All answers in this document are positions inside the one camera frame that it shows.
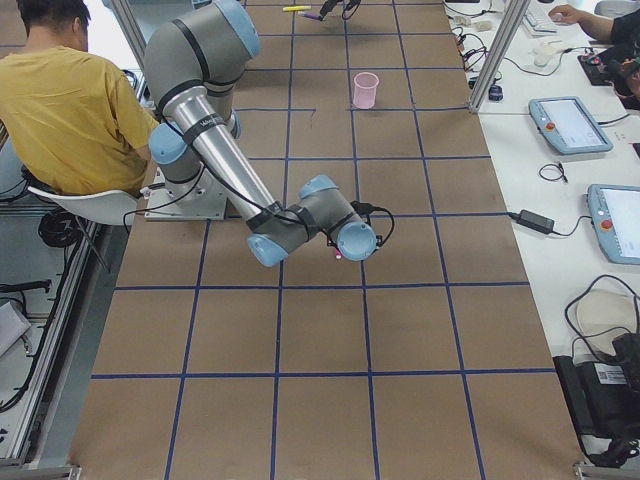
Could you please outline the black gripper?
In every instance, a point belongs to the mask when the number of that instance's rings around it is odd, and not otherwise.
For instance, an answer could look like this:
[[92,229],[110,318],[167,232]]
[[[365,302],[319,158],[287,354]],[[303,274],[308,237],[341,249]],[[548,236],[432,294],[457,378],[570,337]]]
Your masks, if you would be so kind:
[[319,18],[324,20],[335,7],[341,6],[341,19],[349,20],[361,4],[360,0],[326,0],[319,11]]

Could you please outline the person's forearm at desk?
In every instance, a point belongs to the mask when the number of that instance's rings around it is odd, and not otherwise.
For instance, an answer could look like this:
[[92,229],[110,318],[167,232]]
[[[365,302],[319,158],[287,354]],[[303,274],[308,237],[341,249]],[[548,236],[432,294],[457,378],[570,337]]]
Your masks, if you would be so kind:
[[555,22],[577,24],[586,35],[601,43],[621,44],[639,36],[639,9],[608,17],[564,4],[553,7],[548,16]]

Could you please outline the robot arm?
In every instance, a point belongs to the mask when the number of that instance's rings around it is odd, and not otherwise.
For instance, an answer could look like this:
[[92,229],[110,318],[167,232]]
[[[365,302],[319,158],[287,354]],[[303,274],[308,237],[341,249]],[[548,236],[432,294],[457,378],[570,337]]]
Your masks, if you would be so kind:
[[178,146],[192,149],[227,191],[251,231],[247,243],[267,267],[323,233],[342,257],[362,261],[380,241],[326,175],[309,180],[298,203],[273,198],[227,128],[230,94],[260,52],[250,16],[237,1],[214,1],[161,25],[147,43],[144,73]]

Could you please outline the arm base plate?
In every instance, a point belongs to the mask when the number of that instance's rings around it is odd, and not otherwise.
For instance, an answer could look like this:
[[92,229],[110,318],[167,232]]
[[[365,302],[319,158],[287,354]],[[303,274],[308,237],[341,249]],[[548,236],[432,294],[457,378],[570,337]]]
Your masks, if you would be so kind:
[[166,180],[157,168],[144,198],[144,216],[149,221],[223,220],[227,207],[226,190],[206,168],[183,184]]

